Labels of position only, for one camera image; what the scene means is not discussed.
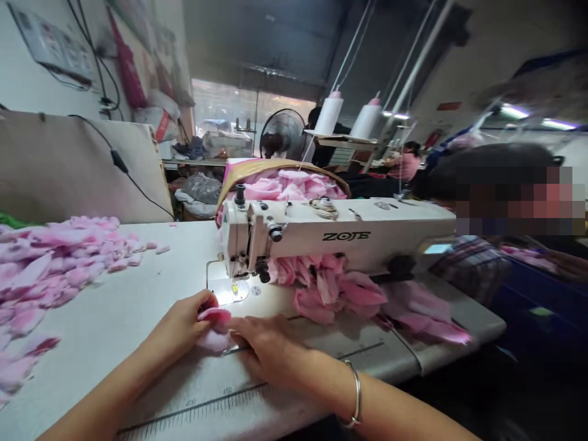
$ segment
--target white board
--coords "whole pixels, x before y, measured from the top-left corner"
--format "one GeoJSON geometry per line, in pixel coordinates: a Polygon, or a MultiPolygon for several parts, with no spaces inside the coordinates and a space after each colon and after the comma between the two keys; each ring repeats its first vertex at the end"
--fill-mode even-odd
{"type": "MultiPolygon", "coordinates": [[[[143,192],[172,212],[151,126],[91,122],[143,192]]],[[[0,211],[38,223],[81,215],[124,224],[172,220],[114,166],[108,145],[85,121],[15,111],[0,111],[0,211]]]]}

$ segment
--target bracelet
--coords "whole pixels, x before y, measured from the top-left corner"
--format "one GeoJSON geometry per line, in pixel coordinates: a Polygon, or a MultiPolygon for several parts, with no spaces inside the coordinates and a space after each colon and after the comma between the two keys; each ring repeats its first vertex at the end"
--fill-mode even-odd
{"type": "Polygon", "coordinates": [[[353,372],[353,376],[355,377],[355,389],[356,389],[356,396],[355,396],[355,413],[351,417],[351,421],[347,424],[344,424],[343,427],[346,429],[353,429],[354,426],[361,424],[359,420],[360,411],[361,411],[361,383],[360,378],[357,375],[357,371],[351,364],[351,361],[344,360],[344,363],[349,366],[349,369],[353,372]]]}

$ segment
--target sewing workshop table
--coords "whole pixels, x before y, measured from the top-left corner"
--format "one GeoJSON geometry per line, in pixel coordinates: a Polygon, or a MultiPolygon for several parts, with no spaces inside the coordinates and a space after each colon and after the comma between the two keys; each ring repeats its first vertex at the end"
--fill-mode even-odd
{"type": "MultiPolygon", "coordinates": [[[[205,287],[206,264],[217,260],[221,252],[213,221],[122,225],[120,230],[134,232],[142,241],[168,244],[171,250],[162,255],[148,251],[138,268],[103,274],[98,284],[86,287],[63,307],[49,311],[33,333],[55,333],[62,337],[61,342],[41,357],[32,378],[0,411],[0,439],[32,440],[55,423],[144,340],[176,300],[205,287]]],[[[243,302],[230,305],[228,309],[233,315],[263,317],[281,312],[287,317],[297,316],[292,306],[292,289],[263,285],[257,278],[248,283],[259,286],[261,294],[249,294],[243,302]]],[[[452,303],[454,318],[473,336],[487,341],[502,332],[500,319],[452,289],[442,289],[444,294],[440,296],[452,303]]],[[[420,374],[419,364],[426,362],[427,357],[435,360],[436,368],[479,346],[452,347],[450,350],[457,352],[441,357],[443,348],[448,347],[442,344],[423,351],[421,360],[393,333],[384,333],[372,322],[355,316],[342,314],[332,326],[316,325],[305,318],[294,319],[292,324],[295,328],[304,327],[303,338],[308,344],[334,356],[363,352],[364,357],[352,358],[357,368],[391,383],[420,374]]],[[[18,348],[20,344],[16,341],[13,346],[18,348]]],[[[123,427],[141,428],[150,418],[161,422],[166,415],[176,415],[177,422],[178,415],[184,412],[183,406],[188,406],[185,412],[193,412],[196,418],[197,410],[204,409],[199,403],[207,405],[219,397],[235,398],[235,390],[251,395],[252,390],[260,387],[234,354],[196,358],[189,355],[166,373],[141,397],[123,427]]],[[[233,405],[233,409],[229,406],[230,410],[224,413],[213,414],[211,410],[208,414],[207,408],[206,419],[199,423],[199,433],[206,434],[201,439],[236,439],[244,433],[246,439],[276,439],[326,415],[324,409],[306,398],[282,391],[278,396],[276,402],[267,396],[249,396],[248,401],[235,401],[241,405],[233,405]]],[[[180,416],[178,424],[188,424],[187,414],[180,416]]],[[[129,438],[187,440],[196,433],[194,427],[185,426],[175,428],[177,432],[173,435],[158,434],[159,426],[150,428],[155,434],[150,431],[129,438]]]]}

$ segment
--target standing fan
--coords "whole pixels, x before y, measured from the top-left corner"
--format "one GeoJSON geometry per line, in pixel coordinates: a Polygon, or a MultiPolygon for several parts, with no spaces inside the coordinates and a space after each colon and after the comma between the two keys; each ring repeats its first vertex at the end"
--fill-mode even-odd
{"type": "Polygon", "coordinates": [[[263,126],[259,153],[264,159],[286,157],[301,160],[304,119],[293,109],[282,109],[271,115],[263,126]]]}

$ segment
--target zoje logo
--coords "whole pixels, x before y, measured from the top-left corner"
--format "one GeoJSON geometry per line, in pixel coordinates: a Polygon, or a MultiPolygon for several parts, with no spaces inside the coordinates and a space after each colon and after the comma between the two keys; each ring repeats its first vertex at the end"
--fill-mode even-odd
{"type": "Polygon", "coordinates": [[[369,235],[372,232],[354,232],[354,233],[325,233],[325,235],[323,236],[323,242],[324,241],[330,241],[330,240],[344,240],[344,241],[350,241],[353,239],[368,239],[369,235]]]}

